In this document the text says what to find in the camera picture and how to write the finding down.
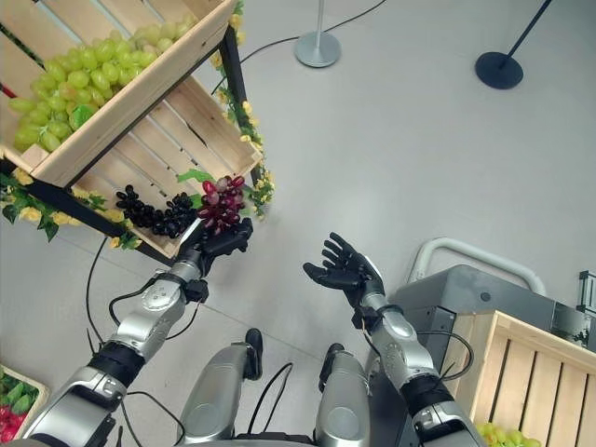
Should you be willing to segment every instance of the silver stanchion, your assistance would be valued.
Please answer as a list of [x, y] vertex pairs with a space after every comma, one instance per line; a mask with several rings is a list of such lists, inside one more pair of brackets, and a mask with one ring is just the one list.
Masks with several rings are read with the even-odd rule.
[[325, 0], [318, 0], [317, 30], [301, 36], [294, 46], [296, 59], [309, 67], [328, 67], [342, 54], [339, 41], [331, 34], [322, 31]]

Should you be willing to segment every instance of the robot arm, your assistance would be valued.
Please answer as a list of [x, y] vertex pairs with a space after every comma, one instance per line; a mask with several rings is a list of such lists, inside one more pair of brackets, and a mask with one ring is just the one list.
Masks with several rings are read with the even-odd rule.
[[425, 447], [485, 447], [482, 437], [440, 380], [413, 326], [385, 297], [383, 280], [369, 259], [338, 235], [325, 241], [323, 267], [305, 264], [318, 284], [345, 292], [352, 319], [366, 330], [387, 378], [403, 397]]
[[245, 251], [251, 234], [250, 219], [211, 238], [199, 226], [181, 246], [170, 271], [156, 274], [145, 285], [135, 309], [89, 364], [52, 397], [24, 438], [55, 447], [103, 446], [115, 425], [112, 412], [142, 366], [164, 344], [186, 304], [207, 299], [202, 278], [213, 260], [235, 249]]

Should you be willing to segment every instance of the gray machine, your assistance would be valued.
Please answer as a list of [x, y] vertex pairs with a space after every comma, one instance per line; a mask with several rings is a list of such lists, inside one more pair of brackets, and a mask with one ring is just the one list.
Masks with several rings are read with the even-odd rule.
[[[189, 301], [204, 302], [202, 279], [213, 260], [247, 248], [251, 222], [245, 219], [216, 237], [200, 231], [181, 248], [167, 273], [155, 275], [138, 304], [120, 323], [89, 364], [79, 369], [30, 424], [22, 445], [102, 446], [115, 425], [112, 412], [127, 394], [141, 368], [163, 345]], [[345, 293], [354, 308], [353, 323], [377, 352], [383, 371], [399, 392], [412, 418], [417, 441], [426, 447], [481, 447], [482, 438], [461, 411], [433, 365], [416, 331], [397, 305], [385, 297], [383, 282], [369, 260], [339, 236], [325, 241], [323, 268], [305, 264], [318, 284]], [[235, 437], [241, 384], [261, 376], [262, 338], [250, 330], [246, 340], [218, 352], [199, 376], [183, 409], [184, 436], [178, 445], [205, 447], [367, 447], [373, 437], [370, 392], [359, 362], [341, 345], [332, 345], [320, 376], [323, 390], [314, 439], [267, 434]]]

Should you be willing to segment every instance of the yellow flower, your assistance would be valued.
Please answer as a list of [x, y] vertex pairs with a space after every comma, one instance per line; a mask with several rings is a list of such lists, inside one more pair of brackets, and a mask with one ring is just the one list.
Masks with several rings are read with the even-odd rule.
[[213, 56], [210, 57], [210, 61], [211, 61], [211, 65], [213, 65], [214, 68], [220, 68], [222, 66], [222, 64], [224, 63], [222, 61], [222, 55], [220, 54], [219, 51], [215, 51], [213, 53]]
[[64, 225], [69, 223], [71, 220], [71, 216], [62, 211], [52, 212], [49, 217], [52, 218], [52, 221], [54, 221], [56, 225]]
[[230, 17], [230, 26], [237, 30], [242, 25], [242, 16], [238, 14], [232, 14]]
[[77, 188], [76, 186], [73, 186], [71, 189], [73, 191], [73, 196], [76, 198], [89, 198], [89, 193], [84, 189]]
[[252, 113], [252, 106], [248, 101], [244, 101], [242, 103], [242, 108], [244, 109], [247, 115], [250, 115]]
[[243, 31], [236, 32], [236, 44], [240, 46], [244, 42], [246, 42], [246, 33]]
[[102, 211], [101, 215], [105, 217], [107, 220], [112, 221], [116, 224], [124, 221], [124, 212], [122, 212], [121, 210]]
[[12, 176], [17, 179], [17, 182], [23, 185], [31, 184], [34, 182], [34, 179], [31, 176], [22, 170], [21, 168], [16, 168], [12, 171]]
[[41, 211], [33, 207], [23, 208], [20, 211], [19, 218], [31, 222], [38, 222], [41, 219]]

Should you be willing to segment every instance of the black metal frame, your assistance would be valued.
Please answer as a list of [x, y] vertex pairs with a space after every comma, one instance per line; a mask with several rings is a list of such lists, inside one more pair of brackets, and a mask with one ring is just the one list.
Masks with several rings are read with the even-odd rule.
[[[228, 26], [223, 36], [222, 41], [214, 47], [203, 58], [193, 64], [192, 68], [184, 73], [171, 87], [169, 87], [157, 100], [155, 100], [149, 107], [147, 107], [139, 116], [137, 116], [122, 132], [118, 134], [93, 160], [87, 164], [77, 175], [64, 187], [55, 186], [50, 183], [42, 182], [33, 179], [32, 184], [27, 185], [28, 192], [47, 203], [49, 206], [61, 210], [66, 214], [76, 218], [83, 224], [90, 226], [106, 236], [118, 237], [121, 236], [125, 230], [118, 224], [112, 223], [105, 219], [97, 212], [87, 208], [80, 203], [74, 196], [71, 195], [71, 186], [75, 184], [80, 178], [85, 175], [103, 156], [105, 156], [110, 149], [112, 149], [134, 126], [149, 114], [153, 108], [162, 102], [176, 87], [178, 87], [201, 63], [206, 61], [215, 51], [219, 50], [222, 55], [223, 68], [227, 78], [228, 87], [238, 103], [243, 103], [246, 99], [246, 89], [244, 88], [244, 80], [242, 78], [242, 68], [240, 66], [240, 58], [238, 56], [238, 48], [236, 41], [236, 32], [231, 26]], [[0, 170], [6, 175], [9, 175], [17, 166], [6, 158], [0, 159]], [[251, 178], [254, 183], [258, 180], [258, 175], [255, 169], [251, 172]], [[146, 242], [137, 248], [147, 256], [166, 265], [172, 265], [173, 259], [168, 258], [160, 251], [153, 248]]]

